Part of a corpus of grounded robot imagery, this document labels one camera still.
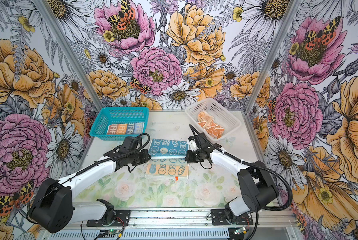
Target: floral wallpaper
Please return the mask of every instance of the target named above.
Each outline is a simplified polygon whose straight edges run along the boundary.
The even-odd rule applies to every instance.
[[[266,83],[249,117],[304,239],[358,240],[358,0],[303,1]]]
[[[32,2],[0,0],[2,240],[38,237],[26,220],[33,196],[77,170],[98,113],[44,25]]]

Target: red wire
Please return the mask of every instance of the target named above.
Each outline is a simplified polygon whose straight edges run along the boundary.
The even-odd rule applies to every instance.
[[[246,217],[241,217],[241,218],[245,218],[246,220],[247,220],[247,224],[248,224],[248,229],[247,229],[247,231],[249,230],[249,221],[248,221],[248,218],[246,218]]]

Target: black cable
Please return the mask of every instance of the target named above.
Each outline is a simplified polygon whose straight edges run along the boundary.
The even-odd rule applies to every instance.
[[[253,238],[253,235],[255,234],[256,229],[258,228],[258,223],[259,223],[259,213],[256,212],[255,226],[253,227],[251,235],[246,240],[251,240]]]
[[[287,183],[287,180],[285,180],[282,175],[278,174],[277,172],[269,169],[269,168],[266,168],[266,167],[262,167],[262,166],[258,166],[254,163],[250,163],[250,162],[246,162],[246,161],[241,161],[239,158],[233,156],[232,154],[226,152],[226,151],[222,151],[220,148],[216,147],[212,142],[210,142],[206,137],[204,137],[203,135],[200,134],[200,132],[198,130],[196,130],[191,124],[190,124],[190,128],[192,130],[192,132],[196,132],[201,138],[204,139],[204,141],[206,141],[208,144],[210,144],[211,146],[213,146],[216,150],[218,150],[219,152],[222,152],[223,154],[229,156],[230,158],[234,159],[235,161],[237,162],[241,162],[247,166],[250,166],[250,167],[253,167],[253,168],[256,168],[256,169],[260,169],[260,170],[264,170],[264,171],[267,171],[269,172],[270,174],[274,175],[275,177],[277,177],[280,181],[283,182],[283,184],[285,185],[286,189],[287,189],[287,192],[288,192],[288,200],[287,202],[282,205],[282,206],[279,206],[279,207],[263,207],[264,210],[269,210],[269,211],[282,211],[284,209],[287,209],[289,206],[291,206],[292,204],[292,198],[293,198],[293,194],[292,194],[292,188],[291,186]]]
[[[82,233],[82,238],[83,238],[84,240],[86,240],[86,239],[84,238],[84,235],[83,235],[82,226],[83,226],[83,221],[82,221],[82,223],[81,223],[81,225],[80,225],[80,232]]]

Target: white plastic basket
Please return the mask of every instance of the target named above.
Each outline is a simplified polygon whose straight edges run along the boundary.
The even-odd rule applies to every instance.
[[[199,124],[198,114],[201,111],[206,111],[214,117],[214,122],[224,127],[224,133],[221,137],[215,139],[211,137]],[[240,127],[241,121],[237,119],[231,112],[224,108],[220,103],[216,102],[213,98],[206,98],[185,109],[187,115],[191,118],[193,125],[203,131],[209,140],[216,142],[222,138],[227,137],[231,132]]]

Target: floral tablecloth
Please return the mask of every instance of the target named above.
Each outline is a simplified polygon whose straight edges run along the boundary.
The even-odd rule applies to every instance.
[[[240,112],[233,113],[242,121],[241,127],[219,143],[238,157],[255,162],[251,140]],[[152,138],[185,141],[191,135],[189,118],[184,112],[150,112],[146,132]],[[86,156],[91,164],[100,154],[120,145],[119,141],[95,139]],[[240,194],[237,178],[224,168],[216,166],[203,169],[190,164],[188,179],[167,179],[146,176],[147,164],[137,166],[131,173],[122,168],[98,180],[82,191],[76,202],[92,202],[105,199],[117,208],[121,207],[221,207]]]

